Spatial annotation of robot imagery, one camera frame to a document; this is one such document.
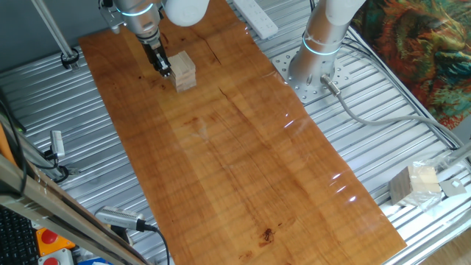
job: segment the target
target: wooden block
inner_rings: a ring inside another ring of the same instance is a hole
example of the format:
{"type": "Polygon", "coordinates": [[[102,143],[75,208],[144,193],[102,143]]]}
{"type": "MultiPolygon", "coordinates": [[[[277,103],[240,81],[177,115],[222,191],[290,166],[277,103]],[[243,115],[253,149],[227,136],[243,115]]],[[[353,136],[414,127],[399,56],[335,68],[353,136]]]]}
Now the wooden block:
{"type": "Polygon", "coordinates": [[[389,181],[392,204],[418,206],[414,198],[419,195],[441,192],[435,168],[408,166],[389,181]]]}
{"type": "Polygon", "coordinates": [[[177,92],[196,86],[196,66],[183,51],[169,58],[171,64],[170,81],[177,92]]]}

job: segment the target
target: colorful fabric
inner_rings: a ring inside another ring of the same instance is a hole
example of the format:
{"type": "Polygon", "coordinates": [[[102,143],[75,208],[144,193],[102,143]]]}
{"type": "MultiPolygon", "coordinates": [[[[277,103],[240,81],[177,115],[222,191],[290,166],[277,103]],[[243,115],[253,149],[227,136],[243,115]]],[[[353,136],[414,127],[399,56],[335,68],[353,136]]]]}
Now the colorful fabric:
{"type": "Polygon", "coordinates": [[[353,25],[440,123],[471,113],[470,0],[367,0],[353,25]]]}

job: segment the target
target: keyboard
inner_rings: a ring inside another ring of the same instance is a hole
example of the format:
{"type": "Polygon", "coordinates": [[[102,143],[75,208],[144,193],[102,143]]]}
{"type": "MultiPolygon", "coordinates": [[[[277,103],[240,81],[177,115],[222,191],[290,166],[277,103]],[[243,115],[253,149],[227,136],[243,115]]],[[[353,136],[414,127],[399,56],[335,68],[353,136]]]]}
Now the keyboard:
{"type": "Polygon", "coordinates": [[[0,208],[0,265],[38,265],[38,246],[31,222],[0,208]]]}

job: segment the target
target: wooden board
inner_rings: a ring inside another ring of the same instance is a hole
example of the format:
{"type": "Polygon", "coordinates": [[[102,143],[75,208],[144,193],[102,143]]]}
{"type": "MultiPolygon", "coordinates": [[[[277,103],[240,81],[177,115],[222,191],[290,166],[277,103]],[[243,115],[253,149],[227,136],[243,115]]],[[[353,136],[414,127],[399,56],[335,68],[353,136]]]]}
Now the wooden board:
{"type": "Polygon", "coordinates": [[[195,88],[125,29],[80,45],[176,265],[380,264],[405,246],[225,0],[160,29],[195,88]]]}
{"type": "Polygon", "coordinates": [[[471,265],[471,230],[446,243],[421,264],[471,265]]]}

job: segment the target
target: red button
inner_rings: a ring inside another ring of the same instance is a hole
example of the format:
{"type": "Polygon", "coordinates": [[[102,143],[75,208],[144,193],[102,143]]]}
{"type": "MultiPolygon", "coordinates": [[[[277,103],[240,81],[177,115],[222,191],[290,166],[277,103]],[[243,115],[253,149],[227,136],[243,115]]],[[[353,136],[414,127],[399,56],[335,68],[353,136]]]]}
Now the red button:
{"type": "Polygon", "coordinates": [[[41,241],[44,242],[44,244],[52,244],[56,242],[58,236],[56,233],[46,230],[44,231],[43,235],[41,236],[41,241]]]}
{"type": "Polygon", "coordinates": [[[55,258],[48,258],[46,261],[43,263],[44,265],[59,265],[59,261],[55,258]]]}

